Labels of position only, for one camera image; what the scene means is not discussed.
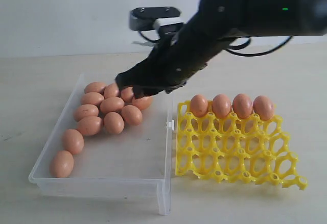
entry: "egg tray cell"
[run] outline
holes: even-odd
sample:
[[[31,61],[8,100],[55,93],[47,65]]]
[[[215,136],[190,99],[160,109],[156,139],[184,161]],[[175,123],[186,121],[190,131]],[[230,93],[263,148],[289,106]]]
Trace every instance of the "egg tray cell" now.
[[[255,113],[240,119],[231,112],[225,119],[219,119],[212,112],[212,101],[208,101],[208,113],[198,118],[190,112],[190,102],[178,104],[177,176],[191,170],[199,179],[215,179],[218,183],[240,180],[246,184],[268,182],[284,188],[292,185],[300,190],[306,188],[307,179],[297,173],[298,155],[289,150],[290,136],[282,131],[280,116],[262,121]],[[277,141],[283,144],[275,150]],[[290,167],[281,172],[285,161]]]

